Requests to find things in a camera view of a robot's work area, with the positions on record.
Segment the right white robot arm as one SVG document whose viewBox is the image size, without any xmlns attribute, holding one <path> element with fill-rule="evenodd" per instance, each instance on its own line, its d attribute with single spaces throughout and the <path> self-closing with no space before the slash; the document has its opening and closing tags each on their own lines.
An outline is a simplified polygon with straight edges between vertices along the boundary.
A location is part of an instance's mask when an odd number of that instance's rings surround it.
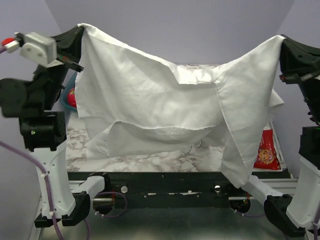
<svg viewBox="0 0 320 240">
<path fill-rule="evenodd" d="M 315 126 L 300 136 L 300 172 L 293 196 L 275 191 L 257 176 L 247 183 L 238 178 L 230 191 L 251 194 L 264 208 L 268 221 L 291 238 L 320 238 L 320 50 L 285 37 L 280 50 L 280 80 L 299 86 Z"/>
</svg>

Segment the white shirt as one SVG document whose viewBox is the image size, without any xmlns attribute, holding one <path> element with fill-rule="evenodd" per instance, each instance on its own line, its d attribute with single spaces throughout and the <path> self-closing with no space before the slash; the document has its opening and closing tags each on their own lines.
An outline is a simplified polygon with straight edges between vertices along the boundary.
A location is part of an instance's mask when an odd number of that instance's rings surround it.
<svg viewBox="0 0 320 240">
<path fill-rule="evenodd" d="M 252 174 L 263 129 L 284 102 L 273 85 L 284 37 L 210 67 L 175 64 L 82 24 L 78 116 L 89 159 L 224 146 L 221 173 L 236 187 Z"/>
</svg>

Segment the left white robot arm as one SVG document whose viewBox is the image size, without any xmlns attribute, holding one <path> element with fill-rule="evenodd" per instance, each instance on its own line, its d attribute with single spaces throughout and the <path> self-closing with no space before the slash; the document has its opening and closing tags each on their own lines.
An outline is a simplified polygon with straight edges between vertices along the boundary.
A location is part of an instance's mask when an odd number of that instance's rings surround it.
<svg viewBox="0 0 320 240">
<path fill-rule="evenodd" d="M 88 216 L 95 196 L 111 191 L 106 173 L 92 173 L 75 189 L 70 188 L 66 168 L 66 118 L 53 111 L 64 89 L 69 70 L 81 72 L 82 37 L 85 29 L 76 26 L 56 36 L 16 33 L 3 40 L 1 52 L 19 51 L 37 64 L 31 81 L 3 78 L 0 81 L 0 107 L 6 118 L 17 118 L 26 155 L 36 165 L 42 196 L 42 210 L 35 219 L 37 228 L 61 222 L 76 226 Z"/>
</svg>

